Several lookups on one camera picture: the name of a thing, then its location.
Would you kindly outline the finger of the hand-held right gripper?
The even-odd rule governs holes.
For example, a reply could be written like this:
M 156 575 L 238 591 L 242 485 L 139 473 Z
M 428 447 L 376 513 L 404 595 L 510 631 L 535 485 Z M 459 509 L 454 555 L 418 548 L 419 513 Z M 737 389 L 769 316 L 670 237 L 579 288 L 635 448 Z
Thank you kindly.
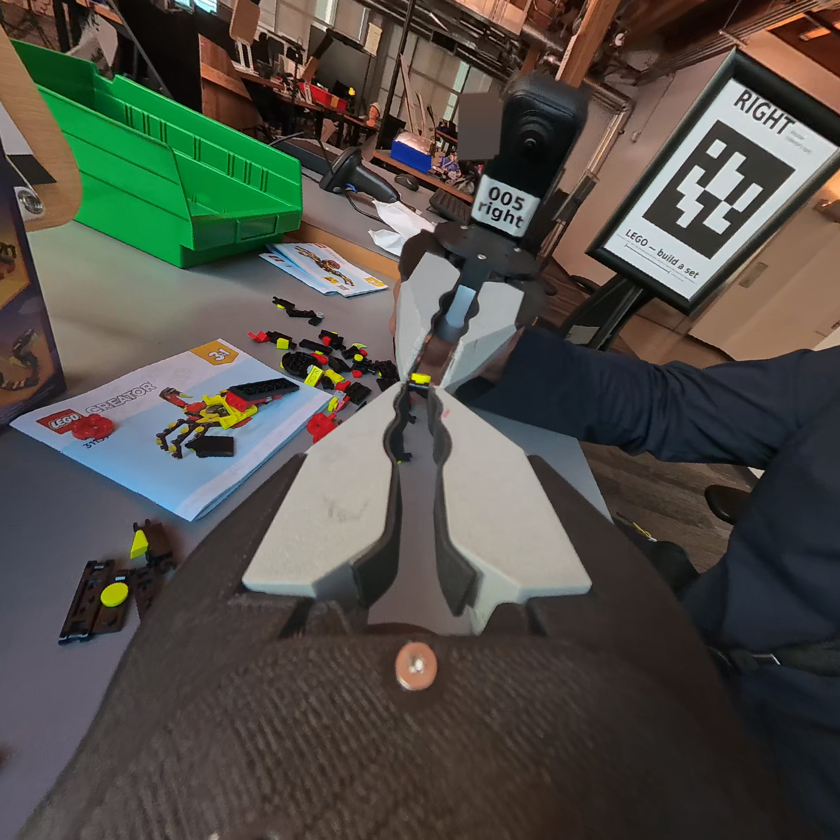
M 440 387 L 461 386 L 461 328 L 448 321 L 460 272 L 446 259 L 426 253 L 409 280 L 402 282 L 395 305 L 395 363 L 402 382 L 423 365 L 427 346 L 438 337 L 446 351 L 434 364 Z
M 441 374 L 439 387 L 455 391 L 501 352 L 517 331 L 523 291 L 501 281 L 488 281 L 478 291 L 477 312 L 465 323 Z

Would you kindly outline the person's right forearm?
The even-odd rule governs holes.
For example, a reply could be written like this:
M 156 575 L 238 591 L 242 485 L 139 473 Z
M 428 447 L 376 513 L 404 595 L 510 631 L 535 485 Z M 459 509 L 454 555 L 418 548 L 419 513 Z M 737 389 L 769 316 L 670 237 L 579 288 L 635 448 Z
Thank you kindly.
M 467 405 L 591 444 L 676 463 L 759 469 L 792 435 L 802 353 L 697 369 L 589 350 L 527 329 Z

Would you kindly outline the long black lego assembly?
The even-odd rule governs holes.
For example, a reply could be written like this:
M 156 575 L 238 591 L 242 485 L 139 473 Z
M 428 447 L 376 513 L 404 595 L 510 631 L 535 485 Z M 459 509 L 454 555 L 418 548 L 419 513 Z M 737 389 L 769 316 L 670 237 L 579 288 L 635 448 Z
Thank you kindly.
M 312 309 L 299 309 L 291 301 L 279 297 L 273 297 L 271 299 L 271 302 L 279 310 L 284 311 L 289 318 L 305 319 L 311 326 L 314 327 L 318 327 L 323 321 L 324 314 L 321 311 L 315 311 Z

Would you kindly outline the pile of lego pieces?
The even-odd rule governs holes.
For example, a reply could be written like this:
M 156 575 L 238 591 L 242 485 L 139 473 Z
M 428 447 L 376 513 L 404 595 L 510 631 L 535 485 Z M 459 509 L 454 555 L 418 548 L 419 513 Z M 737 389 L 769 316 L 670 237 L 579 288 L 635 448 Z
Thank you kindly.
M 367 345 L 347 344 L 336 332 L 322 330 L 317 340 L 302 339 L 295 344 L 293 350 L 283 350 L 280 368 L 329 394 L 326 408 L 307 423 L 314 444 L 341 425 L 341 415 L 349 406 L 362 408 L 372 399 L 374 391 L 364 382 L 366 377 L 380 392 L 399 380 L 393 362 L 373 359 Z

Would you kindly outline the large black studded lego plate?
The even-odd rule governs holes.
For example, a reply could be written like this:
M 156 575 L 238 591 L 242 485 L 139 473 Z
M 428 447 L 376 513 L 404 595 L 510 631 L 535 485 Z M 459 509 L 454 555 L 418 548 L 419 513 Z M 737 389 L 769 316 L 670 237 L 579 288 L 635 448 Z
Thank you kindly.
M 261 404 L 299 391 L 298 383 L 285 377 L 232 385 L 226 391 L 226 402 L 231 405 Z

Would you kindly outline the black lego plate assembly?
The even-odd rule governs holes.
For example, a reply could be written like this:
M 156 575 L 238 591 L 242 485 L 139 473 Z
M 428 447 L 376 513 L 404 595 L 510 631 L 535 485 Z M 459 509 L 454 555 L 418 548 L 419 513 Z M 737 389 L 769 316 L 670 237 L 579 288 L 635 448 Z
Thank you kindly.
M 86 563 L 58 644 L 87 642 L 121 631 L 132 604 L 139 618 L 145 618 L 176 567 L 164 525 L 150 519 L 135 522 L 128 559 Z

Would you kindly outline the purple lego set box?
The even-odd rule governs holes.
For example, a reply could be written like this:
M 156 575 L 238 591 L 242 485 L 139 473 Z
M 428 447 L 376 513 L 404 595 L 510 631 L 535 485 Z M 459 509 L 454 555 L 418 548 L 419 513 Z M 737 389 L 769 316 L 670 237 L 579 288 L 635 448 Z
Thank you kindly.
M 1 427 L 66 390 L 56 339 L 15 193 L 1 163 Z

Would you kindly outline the person's right hand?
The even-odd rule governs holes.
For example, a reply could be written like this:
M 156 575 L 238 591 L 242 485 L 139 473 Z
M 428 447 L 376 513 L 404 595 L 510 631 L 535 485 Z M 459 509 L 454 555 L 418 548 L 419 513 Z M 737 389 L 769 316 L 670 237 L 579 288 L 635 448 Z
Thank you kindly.
M 415 372 L 419 375 L 427 375 L 431 383 L 440 385 L 454 347 L 453 343 L 432 334 L 425 344 L 422 355 L 418 358 Z

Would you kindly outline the crumpled white paper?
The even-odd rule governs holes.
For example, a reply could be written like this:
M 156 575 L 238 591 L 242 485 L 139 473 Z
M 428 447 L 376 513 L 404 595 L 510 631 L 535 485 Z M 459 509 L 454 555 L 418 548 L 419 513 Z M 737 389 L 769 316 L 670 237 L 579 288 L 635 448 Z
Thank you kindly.
M 377 248 L 390 253 L 394 257 L 401 255 L 409 238 L 422 231 L 431 233 L 437 225 L 415 213 L 401 202 L 382 203 L 374 200 L 373 206 L 381 223 L 387 228 L 370 229 L 369 236 L 371 236 Z

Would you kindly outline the black keyboard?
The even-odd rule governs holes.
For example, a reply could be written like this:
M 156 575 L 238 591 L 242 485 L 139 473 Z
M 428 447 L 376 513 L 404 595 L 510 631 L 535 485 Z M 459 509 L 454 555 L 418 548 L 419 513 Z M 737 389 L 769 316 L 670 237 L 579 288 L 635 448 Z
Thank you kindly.
M 443 188 L 439 188 L 428 199 L 428 208 L 431 212 L 450 222 L 468 225 L 472 204 Z

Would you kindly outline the framed marker sign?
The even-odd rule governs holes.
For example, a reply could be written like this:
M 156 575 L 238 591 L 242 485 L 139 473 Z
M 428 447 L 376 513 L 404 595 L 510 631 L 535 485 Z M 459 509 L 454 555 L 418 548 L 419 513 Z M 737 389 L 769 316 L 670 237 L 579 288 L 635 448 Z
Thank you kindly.
M 838 169 L 838 112 L 733 49 L 586 254 L 690 314 Z

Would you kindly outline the blue scorpion instruction booklet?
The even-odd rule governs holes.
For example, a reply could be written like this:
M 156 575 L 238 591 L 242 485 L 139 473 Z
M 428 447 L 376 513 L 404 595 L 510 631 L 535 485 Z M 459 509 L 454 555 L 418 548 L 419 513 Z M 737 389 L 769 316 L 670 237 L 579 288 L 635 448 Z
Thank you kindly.
M 232 385 L 278 377 L 297 392 L 231 405 Z M 329 394 L 271 369 L 220 339 L 130 372 L 88 393 L 35 409 L 12 428 L 187 521 L 215 508 L 327 405 Z M 81 441 L 70 424 L 91 414 L 115 423 L 110 437 Z M 198 458 L 194 437 L 233 436 L 232 458 Z

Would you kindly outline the person's torso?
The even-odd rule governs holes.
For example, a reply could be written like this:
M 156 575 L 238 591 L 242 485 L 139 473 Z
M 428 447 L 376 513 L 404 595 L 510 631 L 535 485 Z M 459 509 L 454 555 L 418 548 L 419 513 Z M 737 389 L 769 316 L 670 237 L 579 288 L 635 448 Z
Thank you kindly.
M 738 709 L 795 809 L 838 838 L 838 348 L 684 374 L 673 457 L 763 472 L 686 608 L 729 658 Z

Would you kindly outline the green plastic bin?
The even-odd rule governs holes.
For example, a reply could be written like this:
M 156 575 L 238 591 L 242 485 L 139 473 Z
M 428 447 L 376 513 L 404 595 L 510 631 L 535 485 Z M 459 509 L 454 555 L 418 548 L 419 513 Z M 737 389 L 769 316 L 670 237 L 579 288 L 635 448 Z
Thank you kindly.
M 299 229 L 296 159 L 89 61 L 12 46 L 75 157 L 79 223 L 180 268 Z

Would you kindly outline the wooden post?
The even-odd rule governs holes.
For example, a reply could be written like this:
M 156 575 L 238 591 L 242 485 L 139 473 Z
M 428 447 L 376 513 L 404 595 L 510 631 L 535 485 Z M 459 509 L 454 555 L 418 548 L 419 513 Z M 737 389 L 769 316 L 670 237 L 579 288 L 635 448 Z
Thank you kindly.
M 621 1 L 587 2 L 581 25 L 563 53 L 557 81 L 571 88 L 582 84 L 620 5 Z

